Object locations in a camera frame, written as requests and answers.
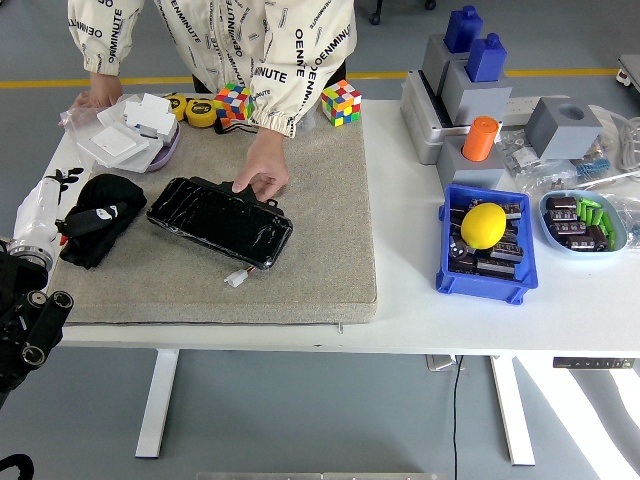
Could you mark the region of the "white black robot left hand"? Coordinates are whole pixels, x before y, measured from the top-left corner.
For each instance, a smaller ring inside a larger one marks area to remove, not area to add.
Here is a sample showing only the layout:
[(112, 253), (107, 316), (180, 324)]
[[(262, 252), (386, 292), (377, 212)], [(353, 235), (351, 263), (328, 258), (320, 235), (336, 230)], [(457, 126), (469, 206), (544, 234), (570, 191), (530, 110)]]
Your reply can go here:
[(79, 180), (81, 167), (67, 171), (57, 169), (45, 176), (23, 200), (16, 214), (13, 240), (9, 244), (12, 255), (52, 254), (53, 241), (58, 234), (74, 238), (103, 229), (113, 223), (127, 209), (125, 202), (89, 208), (80, 213), (58, 219), (62, 191)]

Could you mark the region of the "person's left hand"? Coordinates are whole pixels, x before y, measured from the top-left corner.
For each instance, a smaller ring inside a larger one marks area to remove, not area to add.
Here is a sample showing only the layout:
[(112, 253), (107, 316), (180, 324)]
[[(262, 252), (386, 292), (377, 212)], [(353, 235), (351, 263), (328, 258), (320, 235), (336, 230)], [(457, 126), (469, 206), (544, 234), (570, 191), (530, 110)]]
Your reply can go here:
[(284, 140), (285, 137), (279, 132), (258, 129), (248, 149), (245, 166), (232, 184), (234, 193), (240, 193), (250, 186), (259, 201), (267, 201), (288, 183)]

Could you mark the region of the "person's right hand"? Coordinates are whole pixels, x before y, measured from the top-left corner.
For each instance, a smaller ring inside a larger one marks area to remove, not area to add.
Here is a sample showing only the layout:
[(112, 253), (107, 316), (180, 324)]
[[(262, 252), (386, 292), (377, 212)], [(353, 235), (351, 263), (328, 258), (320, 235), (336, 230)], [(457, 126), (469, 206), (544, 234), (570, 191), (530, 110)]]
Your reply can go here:
[(72, 108), (108, 108), (115, 105), (123, 94), (118, 76), (91, 72), (89, 80), (90, 88), (76, 97)]

